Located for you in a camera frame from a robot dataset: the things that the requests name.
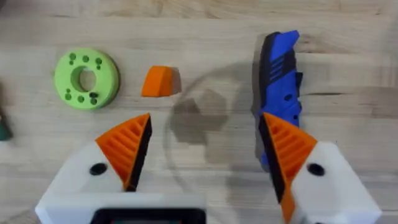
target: orange 3d printed piece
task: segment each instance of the orange 3d printed piece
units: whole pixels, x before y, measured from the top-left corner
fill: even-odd
[[[260,132],[267,145],[267,157],[278,201],[287,223],[294,212],[291,184],[317,144],[317,140],[300,128],[272,114],[264,113]]]
[[[142,96],[160,97],[172,94],[173,70],[166,66],[152,66],[142,87]]]
[[[119,124],[95,140],[126,191],[136,191],[151,134],[150,115],[144,114]]]

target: wood grain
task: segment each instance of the wood grain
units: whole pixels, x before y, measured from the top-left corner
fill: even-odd
[[[0,220],[32,209],[72,150],[150,112],[140,191],[203,193],[209,223],[281,223],[252,112],[265,35],[298,29],[303,128],[339,145],[383,209],[379,223],[398,222],[397,1],[3,3],[0,106],[15,137],[0,142]],[[54,90],[58,58],[83,46],[121,72],[116,99],[97,111],[74,110]],[[178,68],[181,93],[140,97],[157,64]]]

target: blue object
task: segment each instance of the blue object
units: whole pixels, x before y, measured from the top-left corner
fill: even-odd
[[[262,46],[259,86],[261,109],[299,126],[302,107],[298,100],[303,74],[297,72],[294,44],[299,39],[297,30],[269,34]],[[267,164],[265,153],[262,164]]]

